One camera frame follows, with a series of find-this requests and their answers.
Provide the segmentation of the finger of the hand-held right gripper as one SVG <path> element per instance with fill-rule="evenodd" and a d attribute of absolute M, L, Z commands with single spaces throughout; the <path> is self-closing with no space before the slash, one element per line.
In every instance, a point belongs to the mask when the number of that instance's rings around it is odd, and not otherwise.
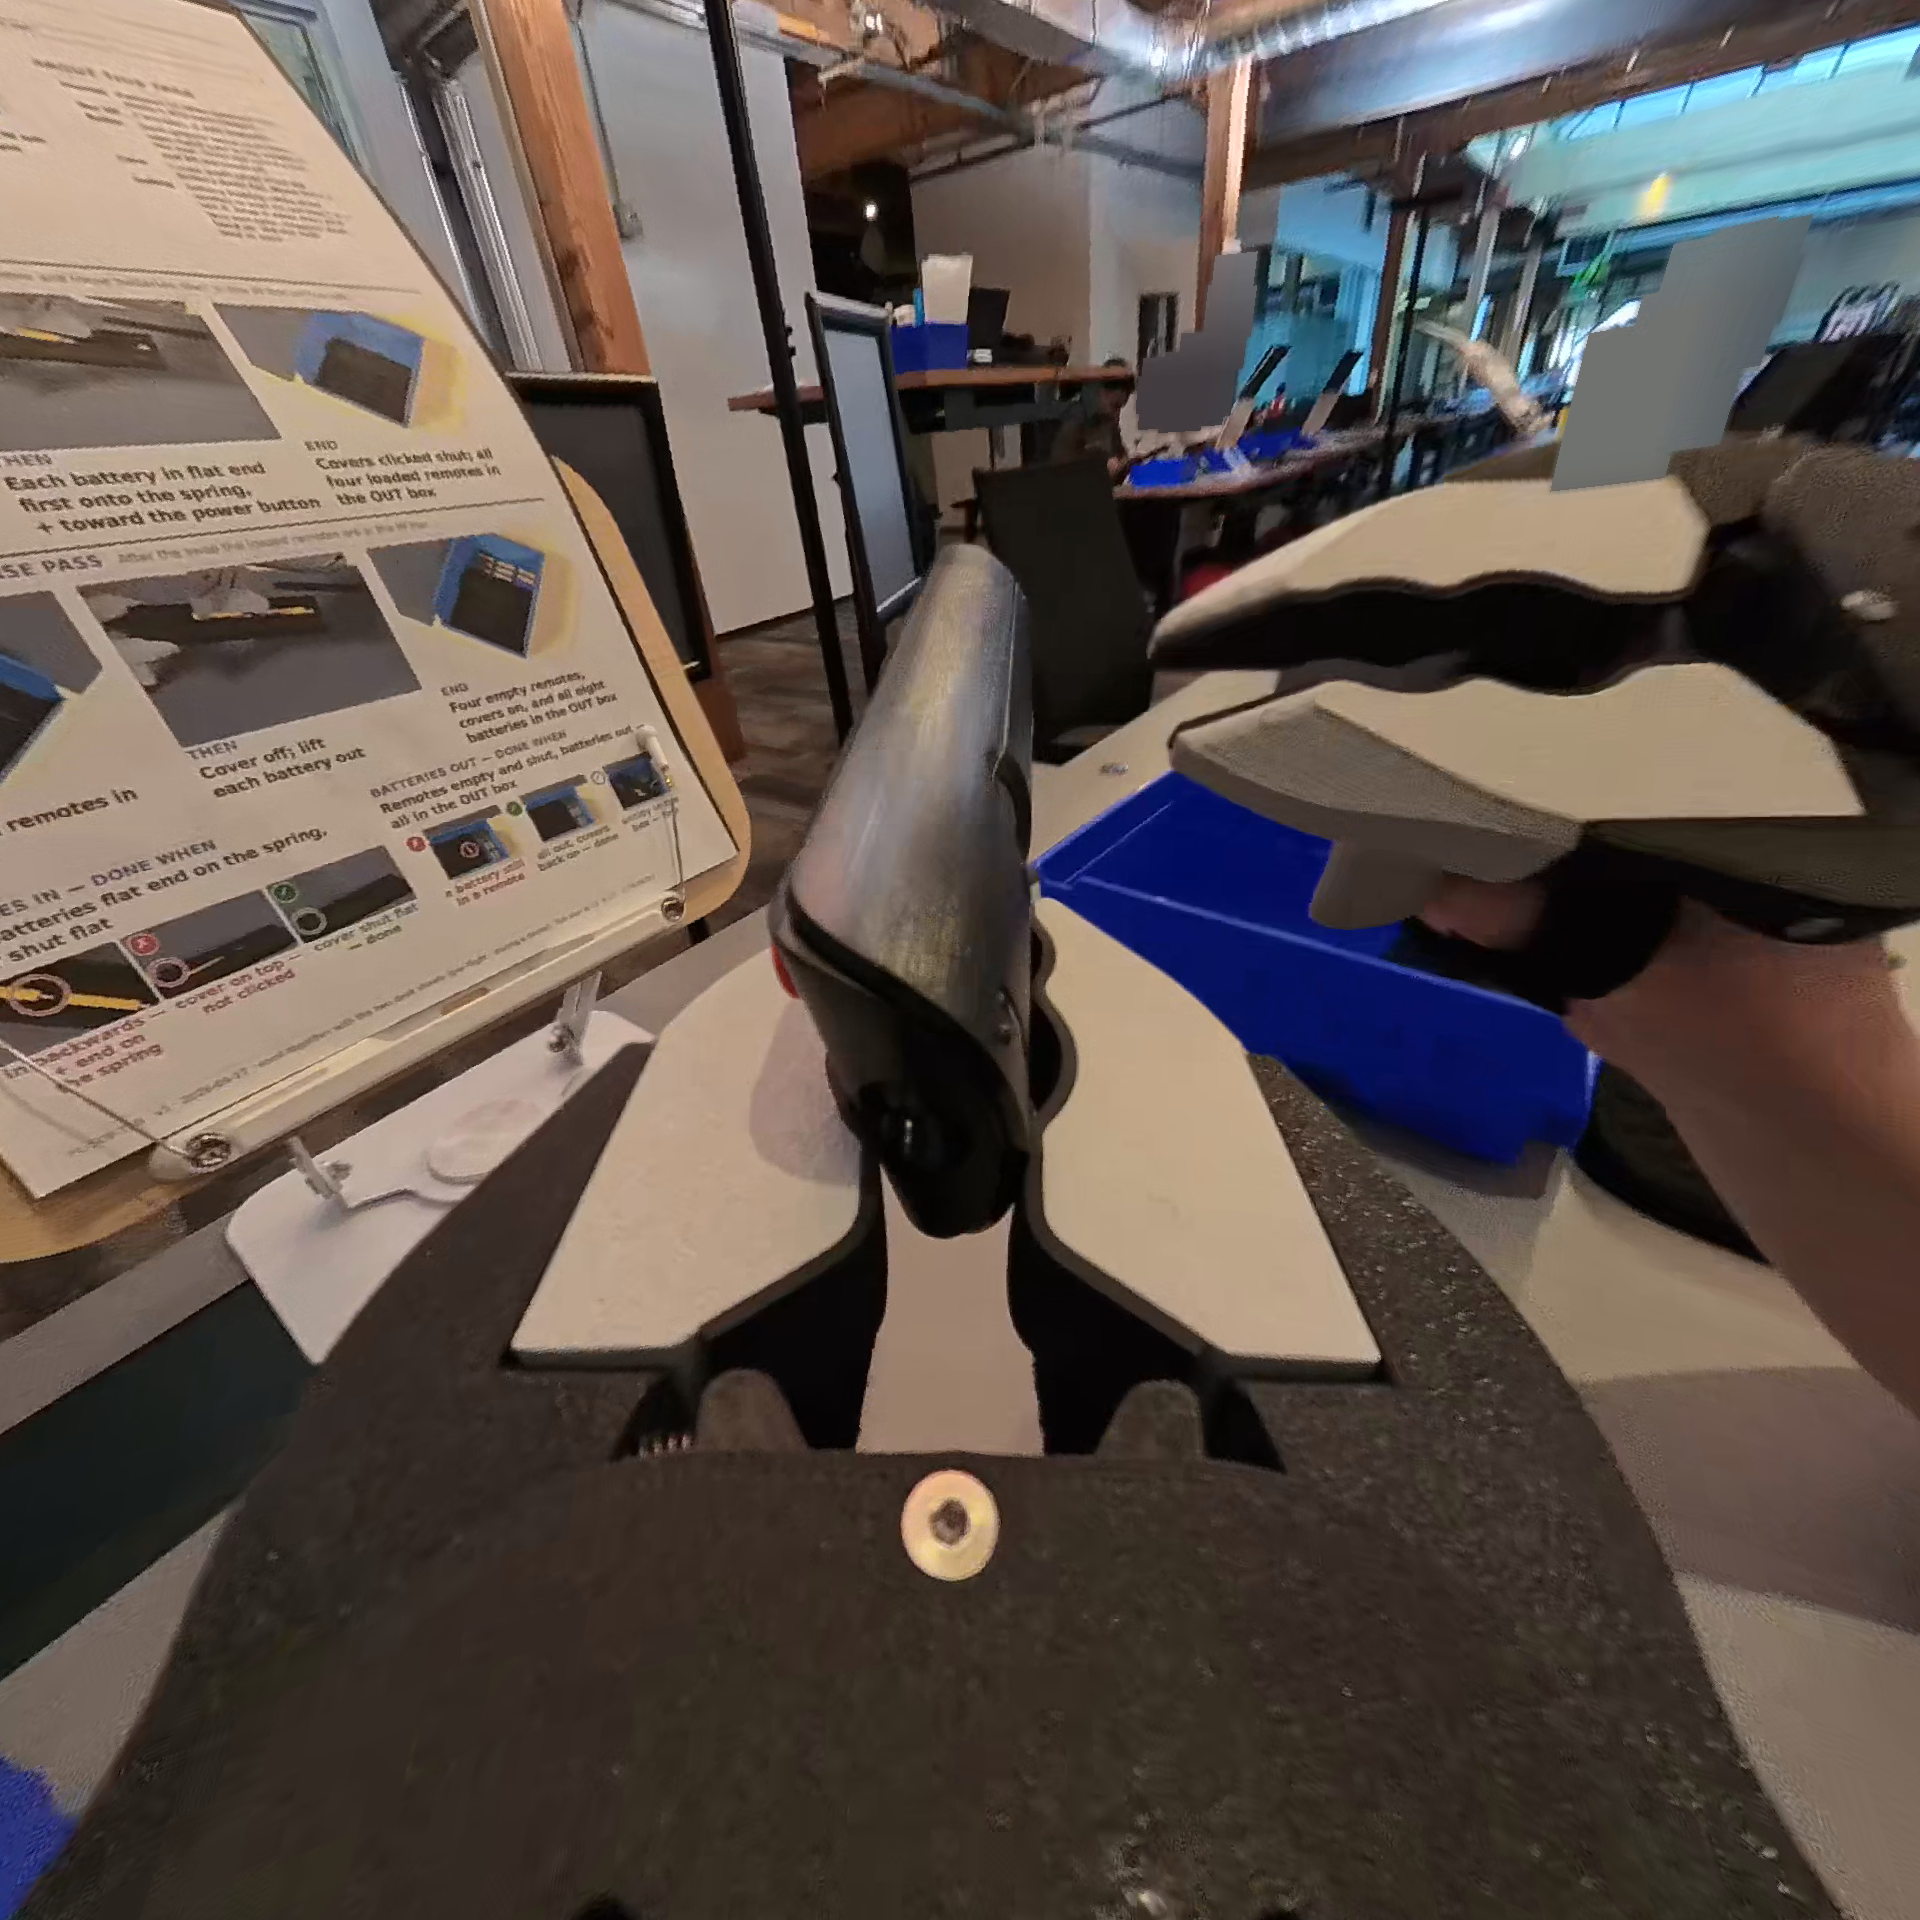
<path fill-rule="evenodd" d="M 1425 607 L 1466 602 L 1476 637 L 1498 596 L 1664 607 L 1697 585 L 1709 517 L 1675 478 L 1558 489 L 1548 478 L 1460 481 L 1337 519 L 1165 613 L 1149 640 L 1164 666 L 1360 661 Z"/>
<path fill-rule="evenodd" d="M 1833 742 L 1726 665 L 1587 693 L 1325 680 L 1177 727 L 1170 768 L 1328 844 L 1324 927 L 1412 919 L 1448 877 L 1538 877 L 1594 828 L 1865 818 Z"/>

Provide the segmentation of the dark wall monitor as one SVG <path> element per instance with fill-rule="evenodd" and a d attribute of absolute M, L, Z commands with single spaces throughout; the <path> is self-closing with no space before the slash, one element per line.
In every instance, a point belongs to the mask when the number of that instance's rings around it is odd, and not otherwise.
<path fill-rule="evenodd" d="M 542 450 L 608 510 L 696 684 L 713 679 L 713 624 L 681 480 L 651 374 L 513 370 L 508 382 Z"/>

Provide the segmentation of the printed instruction poster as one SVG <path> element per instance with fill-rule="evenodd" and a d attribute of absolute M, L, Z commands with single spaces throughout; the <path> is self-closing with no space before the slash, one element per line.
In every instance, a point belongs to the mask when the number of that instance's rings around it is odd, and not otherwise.
<path fill-rule="evenodd" d="M 32 1198 L 737 841 L 429 255 L 205 4 L 4 4 L 4 1169 Z"/>

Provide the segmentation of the instruction sheet on stand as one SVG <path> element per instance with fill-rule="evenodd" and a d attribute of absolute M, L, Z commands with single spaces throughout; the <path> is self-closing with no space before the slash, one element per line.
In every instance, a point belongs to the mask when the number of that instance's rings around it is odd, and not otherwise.
<path fill-rule="evenodd" d="M 633 953 L 657 954 L 664 941 L 725 904 L 744 882 L 750 853 L 750 810 L 737 786 L 729 756 L 713 730 L 699 689 L 689 680 L 637 564 L 598 494 L 564 461 L 553 461 L 597 566 L 608 580 L 633 647 L 657 686 L 666 725 L 678 741 L 677 790 L 702 778 L 737 849 L 717 865 L 678 880 L 666 901 L 644 901 L 598 922 L 570 933 L 542 951 L 488 976 L 462 978 L 441 997 L 323 1063 L 301 1066 L 257 1095 L 218 1110 L 205 1125 L 138 1156 L 88 1175 L 48 1198 L 27 1194 L 20 1178 L 2 1172 L 2 1263 L 32 1263 L 141 1226 L 171 1209 L 182 1193 L 221 1178 L 266 1151 L 286 1144 L 313 1120 L 326 1120 L 405 1080 L 470 1040 L 491 1038 L 529 1010 L 553 1000 L 564 986 L 597 969 L 624 969 Z"/>

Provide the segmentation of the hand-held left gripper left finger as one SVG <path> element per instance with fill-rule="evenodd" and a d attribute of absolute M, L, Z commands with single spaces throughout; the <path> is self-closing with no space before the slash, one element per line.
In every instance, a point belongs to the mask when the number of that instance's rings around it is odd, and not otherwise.
<path fill-rule="evenodd" d="M 888 1305 L 881 1172 L 776 959 L 664 1029 L 514 1334 L 550 1368 L 776 1377 L 806 1441 L 856 1441 Z"/>

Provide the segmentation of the black framed display on stand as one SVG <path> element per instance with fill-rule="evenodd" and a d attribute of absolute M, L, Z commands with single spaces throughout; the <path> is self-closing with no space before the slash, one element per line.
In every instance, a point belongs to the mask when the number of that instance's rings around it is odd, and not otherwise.
<path fill-rule="evenodd" d="M 806 294 L 805 310 L 843 500 L 862 677 L 875 688 L 888 636 L 918 599 L 938 544 L 907 456 L 885 309 Z"/>

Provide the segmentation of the person's right forearm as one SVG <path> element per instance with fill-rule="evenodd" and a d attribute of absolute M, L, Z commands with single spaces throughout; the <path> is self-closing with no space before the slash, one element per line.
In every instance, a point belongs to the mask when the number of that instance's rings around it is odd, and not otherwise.
<path fill-rule="evenodd" d="M 1803 1082 L 1664 1109 L 1721 1202 L 1837 1344 L 1917 1409 L 1917 1040 L 1889 954 Z"/>

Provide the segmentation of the black office chair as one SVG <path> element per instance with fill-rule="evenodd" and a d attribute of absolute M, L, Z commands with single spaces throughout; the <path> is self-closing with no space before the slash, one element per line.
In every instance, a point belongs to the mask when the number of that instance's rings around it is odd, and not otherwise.
<path fill-rule="evenodd" d="M 1098 454 L 974 471 L 978 530 L 1029 607 L 1035 758 L 1067 762 L 1155 701 L 1153 615 Z"/>

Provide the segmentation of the black remote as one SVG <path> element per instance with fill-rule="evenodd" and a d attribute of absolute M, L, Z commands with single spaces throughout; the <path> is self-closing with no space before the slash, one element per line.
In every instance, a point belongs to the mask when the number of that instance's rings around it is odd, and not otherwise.
<path fill-rule="evenodd" d="M 933 1238 L 1018 1207 L 1065 1080 L 1029 874 L 1032 693 L 1014 574 L 946 549 L 770 906 L 834 1106 Z"/>

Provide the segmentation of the person's right hand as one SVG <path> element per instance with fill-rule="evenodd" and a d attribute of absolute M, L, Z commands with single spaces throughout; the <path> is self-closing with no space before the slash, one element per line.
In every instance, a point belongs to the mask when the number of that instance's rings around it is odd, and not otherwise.
<path fill-rule="evenodd" d="M 1640 973 L 1561 1020 L 1680 1109 L 1803 1082 L 1849 991 L 1882 985 L 1878 948 L 1778 944 L 1686 903 Z"/>

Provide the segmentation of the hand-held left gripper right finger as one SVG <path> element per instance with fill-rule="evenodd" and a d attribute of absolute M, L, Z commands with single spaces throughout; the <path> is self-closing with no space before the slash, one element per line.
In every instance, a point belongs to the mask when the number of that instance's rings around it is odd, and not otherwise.
<path fill-rule="evenodd" d="M 1037 903 L 1032 948 L 1014 1329 L 1041 1438 L 1098 1441 L 1170 1383 L 1208 1441 L 1254 1441 L 1254 1386 L 1385 1381 L 1235 1032 L 1062 903 Z"/>

